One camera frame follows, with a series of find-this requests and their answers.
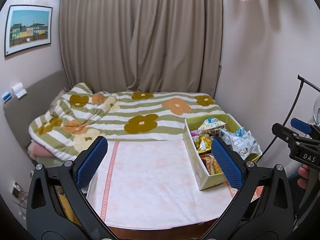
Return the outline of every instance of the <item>metal screw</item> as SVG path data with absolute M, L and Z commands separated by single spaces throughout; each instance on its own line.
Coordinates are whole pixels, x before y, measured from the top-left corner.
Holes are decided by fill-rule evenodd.
M 38 164 L 38 165 L 36 166 L 36 170 L 41 170 L 41 169 L 42 169 L 42 167 L 43 167 L 43 165 L 42 165 L 42 164 Z
M 252 161 L 248 161 L 246 164 L 250 168 L 252 168 L 254 166 L 254 162 L 252 162 Z
M 68 160 L 68 161 L 66 161 L 66 162 L 64 163 L 64 165 L 65 165 L 66 167 L 70 167 L 72 164 L 73 164 L 73 161 L 72 161 L 72 160 Z
M 280 165 L 280 164 L 278 164 L 276 167 L 277 167 L 277 170 L 278 170 L 278 171 L 282 171 L 282 170 L 283 170 L 283 167 L 282 167 L 282 165 Z

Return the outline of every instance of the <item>cardboard box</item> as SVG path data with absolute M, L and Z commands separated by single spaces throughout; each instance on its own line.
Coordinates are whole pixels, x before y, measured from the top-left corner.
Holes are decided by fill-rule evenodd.
M 227 130 L 232 133 L 241 128 L 239 123 L 230 114 L 208 114 L 185 119 L 183 140 L 188 151 L 189 159 L 196 177 L 196 181 L 198 183 L 199 190 L 213 187 L 227 181 L 223 173 L 209 175 L 206 167 L 204 166 L 204 163 L 199 157 L 190 134 L 190 131 L 198 129 L 199 126 L 204 122 L 204 120 L 210 117 L 215 117 L 225 122 L 227 124 Z M 246 160 L 256 162 L 261 155 L 262 152 L 260 152 L 260 154 L 250 154 Z

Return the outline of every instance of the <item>picture frame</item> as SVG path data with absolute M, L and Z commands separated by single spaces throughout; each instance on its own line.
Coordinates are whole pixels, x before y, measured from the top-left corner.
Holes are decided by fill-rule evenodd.
M 52 7 L 11 5 L 4 36 L 4 56 L 51 44 Z

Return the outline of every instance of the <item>comforter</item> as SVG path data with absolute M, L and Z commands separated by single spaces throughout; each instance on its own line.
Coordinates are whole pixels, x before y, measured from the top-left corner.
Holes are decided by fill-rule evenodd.
M 34 141 L 61 160 L 74 160 L 97 136 L 109 141 L 156 141 L 183 138 L 184 119 L 224 113 L 202 93 L 92 93 L 77 84 L 54 109 L 29 126 Z

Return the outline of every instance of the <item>human hand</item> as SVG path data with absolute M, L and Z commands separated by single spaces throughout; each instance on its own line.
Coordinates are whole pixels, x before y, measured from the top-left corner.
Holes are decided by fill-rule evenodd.
M 298 169 L 298 174 L 304 178 L 304 179 L 298 179 L 299 187 L 303 189 L 307 189 L 308 180 L 310 176 L 310 167 L 306 165 L 302 165 L 302 167 Z

